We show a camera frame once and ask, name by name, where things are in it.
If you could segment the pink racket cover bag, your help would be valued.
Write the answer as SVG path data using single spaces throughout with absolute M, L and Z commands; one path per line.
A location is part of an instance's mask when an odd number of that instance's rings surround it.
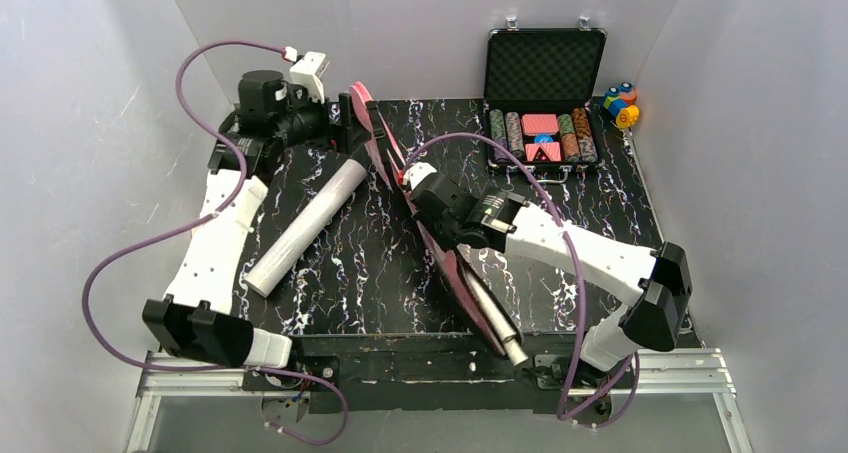
M 390 191 L 404 198 L 421 239 L 448 281 L 456 302 L 471 320 L 473 331 L 489 343 L 497 356 L 515 364 L 522 362 L 524 354 L 517 329 L 491 289 L 458 251 L 460 245 L 489 246 L 490 237 L 469 219 L 484 218 L 475 213 L 480 201 L 432 165 L 402 158 L 401 144 L 363 83 L 353 83 L 350 94 L 356 118 L 370 134 L 365 150 Z

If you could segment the pink badminton racket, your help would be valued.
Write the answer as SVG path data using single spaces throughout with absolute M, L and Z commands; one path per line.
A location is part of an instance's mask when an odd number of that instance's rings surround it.
M 521 345 L 521 335 L 486 283 L 470 266 L 464 264 L 461 265 L 461 275 L 505 356 L 513 366 L 526 363 L 528 355 Z

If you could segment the white shuttlecock tube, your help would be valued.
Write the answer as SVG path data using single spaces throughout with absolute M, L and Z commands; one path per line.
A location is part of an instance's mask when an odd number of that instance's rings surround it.
M 367 168 L 360 161 L 346 159 L 247 273 L 246 284 L 263 297 L 268 297 L 331 223 L 366 174 Z

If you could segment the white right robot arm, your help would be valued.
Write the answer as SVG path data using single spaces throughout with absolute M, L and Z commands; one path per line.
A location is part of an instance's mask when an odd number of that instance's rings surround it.
M 621 305 L 587 329 L 579 359 L 607 372 L 639 349 L 678 345 L 692 292 L 684 250 L 634 246 L 593 233 L 511 192 L 490 188 L 476 197 L 431 165 L 417 163 L 402 184 L 416 216 L 444 249 L 489 248 L 567 271 L 617 298 Z

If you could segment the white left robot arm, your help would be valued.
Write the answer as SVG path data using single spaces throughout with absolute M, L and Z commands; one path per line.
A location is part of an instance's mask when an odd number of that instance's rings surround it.
M 170 355 L 220 367 L 284 368 L 293 340 L 233 315 L 232 286 L 254 219 L 292 147 L 324 148 L 341 164 L 308 200 L 257 264 L 249 289 L 270 293 L 332 222 L 365 177 L 353 155 L 357 128 L 350 94 L 338 97 L 339 117 L 319 94 L 317 76 L 278 71 L 245 73 L 239 101 L 219 128 L 208 163 L 201 210 L 210 221 L 194 228 L 182 264 L 160 300 L 143 309 L 145 325 Z

